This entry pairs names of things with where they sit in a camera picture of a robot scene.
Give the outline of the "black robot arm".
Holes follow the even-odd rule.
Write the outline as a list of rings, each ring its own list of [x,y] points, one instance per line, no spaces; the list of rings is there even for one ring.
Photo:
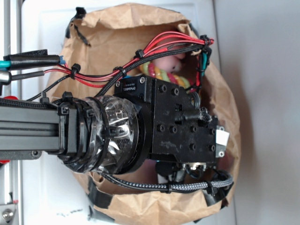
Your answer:
[[[229,133],[197,94],[146,76],[117,82],[112,96],[62,102],[0,101],[0,158],[56,155],[77,173],[124,174],[146,159],[214,167]]]

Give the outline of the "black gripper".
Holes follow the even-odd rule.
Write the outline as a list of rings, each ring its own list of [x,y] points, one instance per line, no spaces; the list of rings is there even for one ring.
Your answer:
[[[177,84],[136,76],[115,85],[115,95],[138,110],[147,158],[175,163],[215,164],[225,155],[229,133],[205,107]]]

